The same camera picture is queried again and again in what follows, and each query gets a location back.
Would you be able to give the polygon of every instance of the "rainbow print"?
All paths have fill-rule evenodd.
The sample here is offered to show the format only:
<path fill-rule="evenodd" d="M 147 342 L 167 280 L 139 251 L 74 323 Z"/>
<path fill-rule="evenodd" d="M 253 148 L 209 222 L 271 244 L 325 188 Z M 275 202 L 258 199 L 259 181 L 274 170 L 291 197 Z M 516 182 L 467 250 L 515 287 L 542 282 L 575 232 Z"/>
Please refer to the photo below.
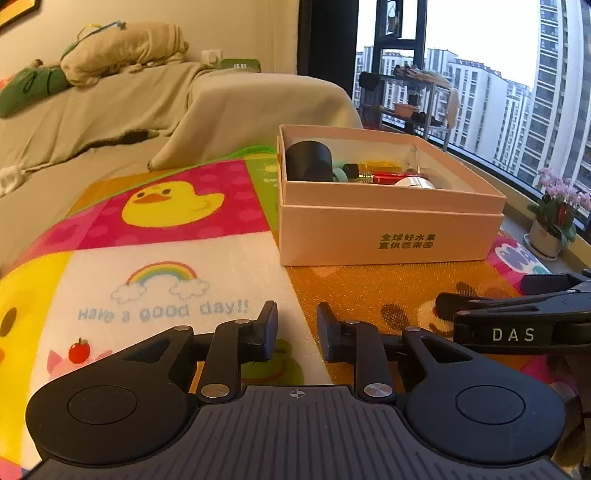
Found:
<path fill-rule="evenodd" d="M 140 285 L 145 284 L 150 278 L 157 277 L 158 275 L 172 275 L 178 280 L 191 280 L 197 278 L 195 270 L 188 265 L 181 262 L 158 262 L 145 267 L 140 268 L 133 272 L 127 282 L 127 285 L 131 283 L 138 283 Z"/>

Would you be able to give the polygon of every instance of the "red apple print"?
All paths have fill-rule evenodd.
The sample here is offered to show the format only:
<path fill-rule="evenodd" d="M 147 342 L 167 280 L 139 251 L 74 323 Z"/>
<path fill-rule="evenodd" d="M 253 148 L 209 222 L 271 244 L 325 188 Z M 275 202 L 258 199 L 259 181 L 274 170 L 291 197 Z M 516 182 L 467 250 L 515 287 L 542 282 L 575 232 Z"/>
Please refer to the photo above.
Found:
<path fill-rule="evenodd" d="M 82 364 L 90 357 L 90 345 L 88 340 L 78 339 L 78 343 L 74 343 L 68 351 L 68 358 L 73 364 Z"/>

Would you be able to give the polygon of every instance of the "ribbed grip surface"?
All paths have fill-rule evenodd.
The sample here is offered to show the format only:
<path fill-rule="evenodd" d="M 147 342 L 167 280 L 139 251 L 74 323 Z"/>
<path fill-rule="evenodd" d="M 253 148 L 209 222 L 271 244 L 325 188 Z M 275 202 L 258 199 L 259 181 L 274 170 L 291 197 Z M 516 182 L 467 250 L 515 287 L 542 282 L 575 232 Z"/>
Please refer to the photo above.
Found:
<path fill-rule="evenodd" d="M 361 402 L 347 387 L 248 387 L 238 401 L 202 408 L 185 435 L 153 457 L 95 469 L 48 460 L 28 476 L 29 480 L 568 478 L 547 458 L 494 469 L 444 458 L 417 441 L 392 407 Z"/>

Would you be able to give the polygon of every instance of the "beige pillow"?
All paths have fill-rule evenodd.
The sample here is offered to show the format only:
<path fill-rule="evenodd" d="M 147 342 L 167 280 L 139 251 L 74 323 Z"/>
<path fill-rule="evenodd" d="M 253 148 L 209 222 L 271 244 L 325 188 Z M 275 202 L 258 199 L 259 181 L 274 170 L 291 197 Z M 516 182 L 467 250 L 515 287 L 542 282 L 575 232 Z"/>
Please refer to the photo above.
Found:
<path fill-rule="evenodd" d="M 163 65 L 184 61 L 189 44 L 175 25 L 158 22 L 128 23 L 84 38 L 61 61 L 68 81 L 76 86 L 95 85 L 105 74 L 134 65 Z"/>

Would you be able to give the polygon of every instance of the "colorful blanket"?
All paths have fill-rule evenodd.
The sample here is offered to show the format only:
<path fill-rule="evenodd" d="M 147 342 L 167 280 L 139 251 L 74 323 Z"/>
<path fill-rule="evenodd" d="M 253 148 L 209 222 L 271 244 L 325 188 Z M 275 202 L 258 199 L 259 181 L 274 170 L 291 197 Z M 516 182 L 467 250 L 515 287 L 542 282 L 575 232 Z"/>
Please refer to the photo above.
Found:
<path fill-rule="evenodd" d="M 420 325 L 451 336 L 433 312 L 441 286 L 511 297 L 524 274 L 547 273 L 502 233 L 479 262 L 283 268 L 277 197 L 273 150 L 251 147 L 198 167 L 97 182 L 28 249 L 0 280 L 2 480 L 39 461 L 24 423 L 35 391 L 174 325 L 212 332 L 275 300 L 275 356 L 245 365 L 243 383 L 351 383 L 351 366 L 322 361 L 318 302 L 384 332 Z M 499 360 L 522 369 L 532 357 Z"/>

